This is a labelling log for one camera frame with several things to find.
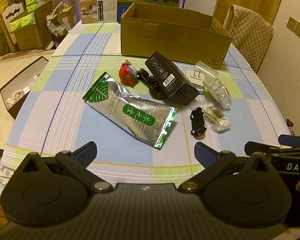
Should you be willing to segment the black toy car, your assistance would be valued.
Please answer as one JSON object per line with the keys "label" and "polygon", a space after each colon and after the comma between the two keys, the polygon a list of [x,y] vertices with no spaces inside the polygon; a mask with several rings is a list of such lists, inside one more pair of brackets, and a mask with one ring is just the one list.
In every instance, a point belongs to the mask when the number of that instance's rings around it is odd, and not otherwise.
{"label": "black toy car", "polygon": [[197,107],[190,114],[191,135],[200,137],[206,132],[206,123],[204,119],[204,111],[201,107]]}

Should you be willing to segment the black shaver box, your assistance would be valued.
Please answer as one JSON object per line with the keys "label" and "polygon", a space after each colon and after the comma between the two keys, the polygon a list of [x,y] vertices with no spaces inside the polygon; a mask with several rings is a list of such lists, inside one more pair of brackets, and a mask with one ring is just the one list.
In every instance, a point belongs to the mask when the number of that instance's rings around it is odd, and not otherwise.
{"label": "black shaver box", "polygon": [[188,105],[199,95],[199,91],[185,74],[159,52],[155,51],[145,65],[169,99]]}

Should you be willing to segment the large open cardboard box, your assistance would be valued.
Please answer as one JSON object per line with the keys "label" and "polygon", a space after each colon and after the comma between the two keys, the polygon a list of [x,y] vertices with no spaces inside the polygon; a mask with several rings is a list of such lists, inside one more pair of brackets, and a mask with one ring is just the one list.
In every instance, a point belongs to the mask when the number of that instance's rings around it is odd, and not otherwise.
{"label": "large open cardboard box", "polygon": [[172,61],[202,61],[219,69],[231,35],[210,15],[189,9],[133,3],[121,17],[121,53],[149,57],[157,51]]}

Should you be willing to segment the cardboard box with tissues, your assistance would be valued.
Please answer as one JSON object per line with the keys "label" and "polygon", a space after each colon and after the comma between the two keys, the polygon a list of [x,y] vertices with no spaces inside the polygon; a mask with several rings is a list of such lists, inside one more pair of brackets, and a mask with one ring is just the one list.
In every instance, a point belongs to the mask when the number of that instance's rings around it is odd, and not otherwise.
{"label": "cardboard box with tissues", "polygon": [[47,49],[52,42],[46,17],[52,12],[51,0],[25,0],[0,14],[0,26],[10,51]]}

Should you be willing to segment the brown hair scrunchie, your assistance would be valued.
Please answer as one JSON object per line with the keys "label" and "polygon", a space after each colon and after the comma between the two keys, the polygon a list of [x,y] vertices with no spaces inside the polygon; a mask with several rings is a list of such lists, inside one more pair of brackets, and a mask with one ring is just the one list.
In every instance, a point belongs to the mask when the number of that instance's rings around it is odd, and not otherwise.
{"label": "brown hair scrunchie", "polygon": [[156,100],[165,100],[168,98],[167,94],[161,88],[150,88],[150,95]]}

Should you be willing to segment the white plastic bag clutter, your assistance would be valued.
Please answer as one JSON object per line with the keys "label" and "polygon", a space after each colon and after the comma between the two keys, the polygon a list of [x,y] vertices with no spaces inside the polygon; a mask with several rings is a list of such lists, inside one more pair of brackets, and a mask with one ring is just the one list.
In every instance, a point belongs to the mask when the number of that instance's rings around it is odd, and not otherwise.
{"label": "white plastic bag clutter", "polygon": [[46,17],[47,27],[55,36],[65,36],[76,25],[77,16],[73,5],[60,2]]}

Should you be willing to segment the bag of cotton swabs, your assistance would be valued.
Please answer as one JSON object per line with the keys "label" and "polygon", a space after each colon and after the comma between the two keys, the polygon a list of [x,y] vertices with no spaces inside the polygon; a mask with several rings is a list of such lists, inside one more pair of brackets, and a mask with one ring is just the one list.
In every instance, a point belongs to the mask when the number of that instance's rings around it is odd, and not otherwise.
{"label": "bag of cotton swabs", "polygon": [[199,100],[192,104],[193,109],[200,107],[204,112],[205,121],[216,133],[222,133],[231,128],[231,122],[211,100]]}

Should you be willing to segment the translucent plastic cup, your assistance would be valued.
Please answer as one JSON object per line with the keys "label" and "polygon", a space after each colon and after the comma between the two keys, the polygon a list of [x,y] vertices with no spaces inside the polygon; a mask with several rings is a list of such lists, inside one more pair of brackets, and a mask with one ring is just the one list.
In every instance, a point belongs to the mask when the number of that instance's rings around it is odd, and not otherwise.
{"label": "translucent plastic cup", "polygon": [[207,64],[203,63],[202,61],[198,61],[193,70],[195,72],[199,72],[201,74],[204,75],[204,80],[208,81],[208,80],[215,80],[218,78],[219,76],[219,72],[217,72],[217,70],[211,68],[210,66],[208,66]]}

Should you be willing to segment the white power adapter plug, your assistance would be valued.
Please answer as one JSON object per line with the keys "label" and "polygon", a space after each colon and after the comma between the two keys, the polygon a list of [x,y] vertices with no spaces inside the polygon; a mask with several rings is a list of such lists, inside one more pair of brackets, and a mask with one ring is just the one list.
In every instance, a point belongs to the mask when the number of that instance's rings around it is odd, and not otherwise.
{"label": "white power adapter plug", "polygon": [[203,84],[204,74],[194,70],[186,70],[185,75],[192,82],[193,86],[199,91],[199,93],[203,94],[205,90],[205,86]]}

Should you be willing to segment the red Doraemon toy figure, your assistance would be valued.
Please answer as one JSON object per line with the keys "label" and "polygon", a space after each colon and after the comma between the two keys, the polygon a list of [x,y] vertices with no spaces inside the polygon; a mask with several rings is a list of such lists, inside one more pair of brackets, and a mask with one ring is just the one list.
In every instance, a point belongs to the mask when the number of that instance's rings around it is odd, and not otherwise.
{"label": "red Doraemon toy figure", "polygon": [[135,82],[137,80],[138,71],[128,60],[124,60],[121,63],[121,67],[119,69],[119,78],[122,83],[128,84],[131,87],[134,87]]}

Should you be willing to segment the silver green foil pouch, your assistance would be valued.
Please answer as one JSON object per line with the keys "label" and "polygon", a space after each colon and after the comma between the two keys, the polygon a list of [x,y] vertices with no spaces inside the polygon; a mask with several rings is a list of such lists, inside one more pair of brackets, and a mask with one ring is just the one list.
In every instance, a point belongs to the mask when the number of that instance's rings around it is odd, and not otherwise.
{"label": "silver green foil pouch", "polygon": [[148,145],[161,149],[178,109],[143,99],[104,72],[83,96],[94,110]]}

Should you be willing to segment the white appliance box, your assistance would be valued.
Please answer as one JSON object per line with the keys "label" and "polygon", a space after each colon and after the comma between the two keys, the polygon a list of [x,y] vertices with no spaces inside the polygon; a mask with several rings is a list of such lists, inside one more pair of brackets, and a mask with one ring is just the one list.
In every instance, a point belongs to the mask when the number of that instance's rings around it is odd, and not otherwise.
{"label": "white appliance box", "polygon": [[117,22],[117,0],[80,0],[82,24]]}

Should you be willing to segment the blue flat box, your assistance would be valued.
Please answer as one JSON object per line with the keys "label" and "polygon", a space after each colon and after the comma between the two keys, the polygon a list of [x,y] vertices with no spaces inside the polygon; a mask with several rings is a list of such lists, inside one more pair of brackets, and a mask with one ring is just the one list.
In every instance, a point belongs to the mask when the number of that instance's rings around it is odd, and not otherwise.
{"label": "blue flat box", "polygon": [[117,7],[117,22],[121,23],[121,17],[126,12],[126,10],[129,8],[129,6],[118,6]]}

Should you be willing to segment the brown open shoe box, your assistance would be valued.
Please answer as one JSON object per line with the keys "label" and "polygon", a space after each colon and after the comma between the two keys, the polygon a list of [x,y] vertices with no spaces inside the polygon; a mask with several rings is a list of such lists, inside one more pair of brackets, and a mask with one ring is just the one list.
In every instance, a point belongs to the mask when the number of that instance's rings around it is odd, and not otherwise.
{"label": "brown open shoe box", "polygon": [[0,88],[2,100],[13,119],[16,119],[27,95],[48,62],[47,58],[40,56]]}

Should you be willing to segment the wall power sockets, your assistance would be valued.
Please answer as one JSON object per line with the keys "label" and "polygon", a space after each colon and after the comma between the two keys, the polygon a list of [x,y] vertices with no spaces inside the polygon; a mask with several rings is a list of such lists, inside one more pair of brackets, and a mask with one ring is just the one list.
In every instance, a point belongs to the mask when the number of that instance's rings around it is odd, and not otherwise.
{"label": "wall power sockets", "polygon": [[300,22],[290,17],[287,22],[287,28],[300,38]]}

